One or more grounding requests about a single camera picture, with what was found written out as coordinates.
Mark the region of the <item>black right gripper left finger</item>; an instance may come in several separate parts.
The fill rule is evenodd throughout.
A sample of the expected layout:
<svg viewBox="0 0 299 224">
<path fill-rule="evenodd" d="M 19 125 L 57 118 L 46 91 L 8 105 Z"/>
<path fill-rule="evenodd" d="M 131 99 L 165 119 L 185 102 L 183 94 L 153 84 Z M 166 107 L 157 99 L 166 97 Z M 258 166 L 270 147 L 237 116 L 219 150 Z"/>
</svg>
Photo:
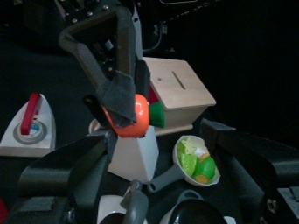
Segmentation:
<svg viewBox="0 0 299 224">
<path fill-rule="evenodd" d="M 32 162 L 3 224 L 98 224 L 115 142 L 115 134 L 99 130 Z"/>
</svg>

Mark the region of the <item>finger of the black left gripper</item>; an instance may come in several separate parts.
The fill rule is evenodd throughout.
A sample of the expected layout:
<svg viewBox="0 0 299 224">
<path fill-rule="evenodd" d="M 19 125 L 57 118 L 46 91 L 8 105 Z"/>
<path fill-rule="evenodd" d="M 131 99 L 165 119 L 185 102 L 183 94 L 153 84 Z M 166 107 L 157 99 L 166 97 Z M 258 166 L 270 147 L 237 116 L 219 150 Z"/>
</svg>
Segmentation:
<svg viewBox="0 0 299 224">
<path fill-rule="evenodd" d="M 98 97 L 95 95 L 86 95 L 83 97 L 83 102 L 95 118 L 95 120 L 91 122 L 93 130 L 109 130 L 111 128 L 111 125 L 105 113 L 105 109 L 99 104 Z"/>
</svg>

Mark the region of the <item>finger of the grey-taped left gripper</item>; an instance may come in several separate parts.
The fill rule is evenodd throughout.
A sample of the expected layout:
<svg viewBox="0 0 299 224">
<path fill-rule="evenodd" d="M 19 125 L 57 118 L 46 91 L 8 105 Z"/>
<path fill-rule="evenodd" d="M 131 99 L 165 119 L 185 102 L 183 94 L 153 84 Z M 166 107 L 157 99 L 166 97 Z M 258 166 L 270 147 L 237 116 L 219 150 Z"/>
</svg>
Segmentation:
<svg viewBox="0 0 299 224">
<path fill-rule="evenodd" d="M 77 58 L 118 127 L 137 122 L 135 35 L 130 10 L 118 6 L 71 25 L 59 38 L 61 47 Z M 117 38 L 117 68 L 110 77 L 105 75 L 102 63 L 91 51 L 93 45 L 109 37 Z"/>
</svg>

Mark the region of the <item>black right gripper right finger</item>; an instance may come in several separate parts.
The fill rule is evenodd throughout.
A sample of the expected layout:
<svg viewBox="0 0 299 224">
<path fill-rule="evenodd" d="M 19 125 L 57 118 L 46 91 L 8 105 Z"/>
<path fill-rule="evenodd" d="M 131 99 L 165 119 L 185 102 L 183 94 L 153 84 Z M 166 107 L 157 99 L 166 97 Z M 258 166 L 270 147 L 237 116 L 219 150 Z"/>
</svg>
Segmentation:
<svg viewBox="0 0 299 224">
<path fill-rule="evenodd" d="M 203 119 L 201 136 L 210 152 L 227 152 L 263 191 L 257 224 L 299 224 L 299 150 Z"/>
</svg>

